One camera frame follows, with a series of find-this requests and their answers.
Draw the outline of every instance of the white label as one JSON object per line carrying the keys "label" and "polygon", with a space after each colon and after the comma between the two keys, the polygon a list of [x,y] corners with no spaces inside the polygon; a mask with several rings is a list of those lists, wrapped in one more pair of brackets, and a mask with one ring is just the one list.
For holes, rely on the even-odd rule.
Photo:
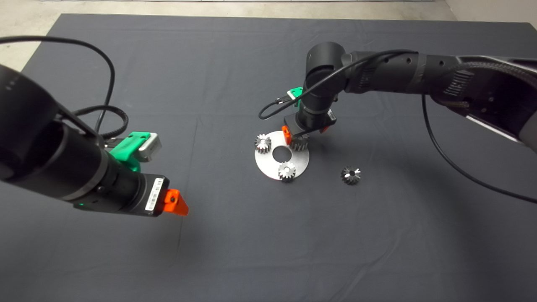
{"label": "white label", "polygon": [[334,113],[332,112],[332,109],[328,109],[328,116],[330,117],[331,120],[335,120],[335,119],[336,119],[336,116],[335,116]]}
{"label": "white label", "polygon": [[149,199],[147,200],[146,211],[152,211],[155,209],[155,205],[157,204],[158,194],[161,192],[163,182],[164,182],[163,178],[155,179],[155,182],[153,183],[153,188],[151,189],[151,194],[149,195]]}

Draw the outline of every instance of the concrete floor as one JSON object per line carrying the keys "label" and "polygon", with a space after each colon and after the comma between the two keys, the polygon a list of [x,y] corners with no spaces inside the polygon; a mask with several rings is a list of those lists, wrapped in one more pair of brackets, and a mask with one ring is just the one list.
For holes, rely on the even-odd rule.
{"label": "concrete floor", "polygon": [[[41,2],[0,0],[0,37],[46,34],[61,13],[131,15],[456,20],[444,0],[433,2]],[[21,70],[37,43],[0,46],[0,64]]]}

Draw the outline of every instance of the spur gear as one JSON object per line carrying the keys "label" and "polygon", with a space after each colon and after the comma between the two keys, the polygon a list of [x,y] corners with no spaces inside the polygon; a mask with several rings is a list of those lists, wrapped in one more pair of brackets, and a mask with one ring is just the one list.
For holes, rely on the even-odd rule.
{"label": "spur gear", "polygon": [[307,134],[294,138],[289,147],[295,151],[304,151],[308,147],[308,138]]}
{"label": "spur gear", "polygon": [[278,168],[278,176],[283,182],[290,182],[295,178],[296,167],[293,163],[283,162]]}
{"label": "spur gear", "polygon": [[361,179],[360,174],[360,169],[348,166],[341,171],[341,179],[348,185],[354,185]]}
{"label": "spur gear", "polygon": [[270,151],[271,140],[265,134],[260,134],[256,137],[256,150],[257,152],[264,154]]}

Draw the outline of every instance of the gray tablecloth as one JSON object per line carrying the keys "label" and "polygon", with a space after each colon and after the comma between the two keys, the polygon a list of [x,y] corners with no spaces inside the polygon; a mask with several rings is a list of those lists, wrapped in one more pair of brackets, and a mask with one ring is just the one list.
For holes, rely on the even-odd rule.
{"label": "gray tablecloth", "polygon": [[[537,297],[537,206],[468,181],[434,150],[417,96],[340,95],[292,184],[264,176],[257,118],[304,79],[322,41],[348,51],[537,56],[529,24],[62,15],[50,35],[103,49],[130,131],[159,133],[145,172],[191,214],[74,210],[0,184],[2,301],[523,301]],[[41,45],[24,73],[75,110],[103,101],[105,63]],[[537,156],[431,104],[446,152],[475,176],[537,196]],[[86,120],[93,125],[96,116]],[[104,128],[120,121],[107,115]],[[343,166],[362,171],[357,186]]]}

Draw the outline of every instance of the metal plate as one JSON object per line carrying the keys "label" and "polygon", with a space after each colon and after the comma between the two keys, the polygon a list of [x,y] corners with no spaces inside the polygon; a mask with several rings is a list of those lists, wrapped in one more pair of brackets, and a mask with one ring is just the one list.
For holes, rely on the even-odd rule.
{"label": "metal plate", "polygon": [[270,151],[261,154],[254,149],[259,170],[272,179],[280,180],[280,177],[278,176],[278,167],[280,167],[281,162],[274,159],[272,152],[278,147],[285,147],[291,152],[291,159],[289,162],[293,163],[296,167],[295,178],[299,177],[308,167],[309,150],[306,148],[303,151],[294,151],[289,148],[285,143],[285,137],[282,131],[274,131],[267,134],[267,136],[271,139]]}

